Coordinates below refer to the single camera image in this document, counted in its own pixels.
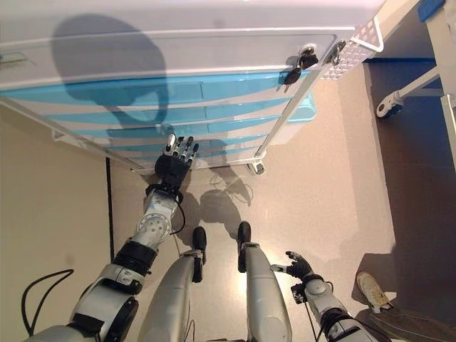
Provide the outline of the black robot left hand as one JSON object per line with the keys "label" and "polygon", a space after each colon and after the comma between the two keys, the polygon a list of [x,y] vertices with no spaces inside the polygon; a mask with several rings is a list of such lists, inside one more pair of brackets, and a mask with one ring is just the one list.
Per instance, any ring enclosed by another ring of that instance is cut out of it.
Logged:
{"label": "black robot left hand", "polygon": [[155,174],[167,189],[177,191],[181,188],[189,172],[199,144],[193,136],[180,136],[171,133],[165,143],[163,153],[155,163]]}

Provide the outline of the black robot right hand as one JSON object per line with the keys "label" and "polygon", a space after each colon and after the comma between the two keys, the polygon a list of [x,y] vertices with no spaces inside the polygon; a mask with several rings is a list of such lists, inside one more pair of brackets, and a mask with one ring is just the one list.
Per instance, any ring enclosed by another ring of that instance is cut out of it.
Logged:
{"label": "black robot right hand", "polygon": [[308,275],[313,274],[310,264],[298,253],[287,251],[286,255],[291,260],[290,265],[272,264],[270,269],[274,272],[288,274],[303,281]]}

